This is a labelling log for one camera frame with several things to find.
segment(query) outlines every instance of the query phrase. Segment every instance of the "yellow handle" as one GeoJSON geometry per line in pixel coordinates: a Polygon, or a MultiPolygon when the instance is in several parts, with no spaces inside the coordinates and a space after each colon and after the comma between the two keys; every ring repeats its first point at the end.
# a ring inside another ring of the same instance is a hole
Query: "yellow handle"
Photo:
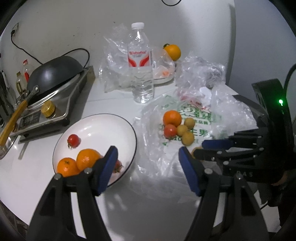
{"type": "Polygon", "coordinates": [[[28,101],[27,100],[22,101],[22,103],[18,106],[16,111],[12,114],[9,122],[5,126],[2,132],[2,135],[0,137],[0,146],[6,145],[6,142],[10,133],[13,131],[17,120],[19,119],[20,115],[24,112],[27,106],[28,106],[28,101]]]}

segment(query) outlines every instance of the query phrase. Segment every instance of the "white wall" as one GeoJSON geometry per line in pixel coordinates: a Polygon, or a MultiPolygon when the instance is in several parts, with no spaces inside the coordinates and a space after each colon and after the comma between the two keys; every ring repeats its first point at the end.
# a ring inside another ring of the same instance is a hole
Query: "white wall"
{"type": "MultiPolygon", "coordinates": [[[[41,62],[84,47],[90,51],[90,63],[97,73],[105,44],[103,34],[120,23],[130,27],[139,21],[145,22],[151,44],[174,43],[180,46],[183,57],[195,50],[209,61],[227,65],[232,42],[231,6],[233,9],[233,0],[182,0],[175,7],[167,7],[160,0],[28,0],[1,36],[1,66],[14,89],[24,59],[38,66],[10,42],[10,32],[17,22],[20,28],[15,42],[41,62]]],[[[83,52],[75,56],[82,64],[86,60],[83,52]]]]}
{"type": "MultiPolygon", "coordinates": [[[[268,0],[235,0],[236,42],[229,86],[256,100],[252,83],[278,78],[284,85],[296,63],[296,38],[289,25],[268,0]]],[[[296,74],[288,86],[292,119],[296,115],[296,74]]]]}

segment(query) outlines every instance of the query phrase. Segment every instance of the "orange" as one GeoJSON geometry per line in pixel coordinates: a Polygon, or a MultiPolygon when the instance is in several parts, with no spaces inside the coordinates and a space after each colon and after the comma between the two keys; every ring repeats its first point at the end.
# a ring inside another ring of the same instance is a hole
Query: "orange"
{"type": "Polygon", "coordinates": [[[77,167],[80,171],[83,171],[87,167],[93,167],[95,162],[102,157],[103,156],[94,149],[83,149],[77,155],[77,167]]]}
{"type": "Polygon", "coordinates": [[[172,124],[178,127],[182,122],[182,117],[178,111],[169,110],[163,115],[163,124],[166,126],[172,124]]]}
{"type": "Polygon", "coordinates": [[[181,57],[181,50],[175,44],[167,45],[163,49],[167,51],[168,55],[172,58],[173,61],[177,61],[181,57]]]}
{"type": "Polygon", "coordinates": [[[80,173],[76,161],[70,157],[63,158],[57,165],[57,172],[63,177],[74,176],[80,173]]]}

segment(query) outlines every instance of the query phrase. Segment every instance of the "cable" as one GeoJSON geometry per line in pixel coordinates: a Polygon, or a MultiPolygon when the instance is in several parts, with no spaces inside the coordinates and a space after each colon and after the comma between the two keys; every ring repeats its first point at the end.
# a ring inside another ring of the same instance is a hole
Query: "cable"
{"type": "Polygon", "coordinates": [[[264,205],[260,208],[260,210],[264,209],[267,205],[268,205],[268,203],[264,204],[264,205]]]}
{"type": "MultiPolygon", "coordinates": [[[[24,51],[27,55],[31,56],[31,57],[32,57],[33,59],[35,59],[39,64],[43,64],[43,63],[41,63],[37,58],[35,58],[34,56],[30,55],[30,54],[29,54],[26,50],[24,50],[23,48],[18,47],[18,46],[13,42],[12,37],[13,37],[14,33],[15,33],[15,30],[12,30],[11,33],[10,33],[10,35],[11,35],[11,38],[10,38],[10,39],[11,39],[11,42],[13,43],[13,45],[14,45],[15,47],[17,47],[18,49],[24,51]]],[[[87,65],[88,62],[89,62],[89,59],[90,59],[90,53],[89,53],[89,51],[88,51],[87,49],[84,49],[84,48],[72,49],[72,50],[68,51],[67,53],[64,53],[62,56],[66,55],[66,54],[69,54],[69,53],[71,53],[71,52],[74,52],[74,51],[76,51],[76,50],[84,50],[85,52],[87,52],[88,58],[87,58],[86,64],[83,66],[83,68],[85,68],[86,65],[87,65]]]]}
{"type": "Polygon", "coordinates": [[[169,7],[173,7],[173,6],[178,5],[182,0],[179,0],[177,3],[172,4],[172,5],[165,3],[163,0],[161,0],[161,1],[163,2],[164,5],[167,5],[167,6],[169,6],[169,7]]]}
{"type": "Polygon", "coordinates": [[[33,59],[35,59],[39,64],[42,64],[37,58],[35,58],[34,56],[30,55],[26,50],[20,48],[19,46],[17,46],[17,45],[13,42],[13,40],[12,40],[12,36],[14,35],[14,33],[15,33],[15,30],[12,30],[11,33],[10,33],[10,35],[11,35],[11,38],[10,38],[10,39],[11,39],[11,42],[13,43],[13,45],[14,45],[15,47],[17,47],[18,49],[24,51],[27,55],[31,56],[31,57],[32,57],[33,59]]]}
{"type": "Polygon", "coordinates": [[[290,68],[290,70],[288,72],[288,75],[286,77],[285,84],[284,84],[284,93],[285,93],[285,95],[287,95],[288,84],[289,84],[290,78],[291,78],[291,76],[292,76],[292,74],[294,73],[295,70],[296,70],[296,64],[294,64],[290,68]]]}
{"type": "Polygon", "coordinates": [[[76,50],[84,50],[85,52],[87,52],[88,58],[87,58],[87,61],[86,61],[85,65],[83,66],[83,68],[85,68],[85,66],[86,66],[87,63],[89,62],[89,58],[90,58],[90,53],[89,53],[89,51],[88,51],[87,49],[84,49],[84,48],[72,49],[72,50],[70,50],[69,52],[64,53],[62,56],[66,55],[66,54],[69,54],[69,53],[71,53],[71,52],[74,52],[74,51],[76,51],[76,50]]]}

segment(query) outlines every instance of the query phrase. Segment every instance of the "stainless steel stove top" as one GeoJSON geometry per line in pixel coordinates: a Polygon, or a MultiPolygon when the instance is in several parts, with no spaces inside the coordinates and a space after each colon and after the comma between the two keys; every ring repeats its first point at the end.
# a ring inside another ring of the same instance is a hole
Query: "stainless steel stove top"
{"type": "Polygon", "coordinates": [[[92,66],[84,69],[48,96],[28,106],[18,120],[16,130],[10,136],[32,135],[35,130],[48,129],[48,131],[52,131],[52,129],[59,129],[61,125],[67,126],[70,123],[69,117],[73,106],[91,71],[93,72],[92,66]],[[41,107],[47,100],[51,100],[56,107],[54,114],[49,118],[41,113],[41,107]]]}

